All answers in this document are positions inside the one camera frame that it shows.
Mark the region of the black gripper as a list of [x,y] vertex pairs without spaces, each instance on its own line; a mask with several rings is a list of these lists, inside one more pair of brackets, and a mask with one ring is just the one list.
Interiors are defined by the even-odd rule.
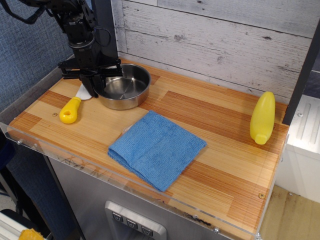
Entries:
[[123,76],[121,60],[104,55],[98,43],[73,45],[71,49],[74,57],[60,62],[58,67],[64,79],[80,79],[91,97],[105,94],[106,77]]

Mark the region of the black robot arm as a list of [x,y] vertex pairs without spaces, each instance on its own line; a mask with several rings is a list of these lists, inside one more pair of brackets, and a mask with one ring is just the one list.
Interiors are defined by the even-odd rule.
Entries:
[[58,64],[62,77],[79,79],[92,97],[99,96],[96,89],[105,78],[123,75],[109,0],[94,1],[93,7],[85,0],[24,0],[24,5],[37,9],[28,18],[13,13],[7,1],[0,3],[11,17],[28,25],[44,12],[55,18],[74,53],[73,58]]

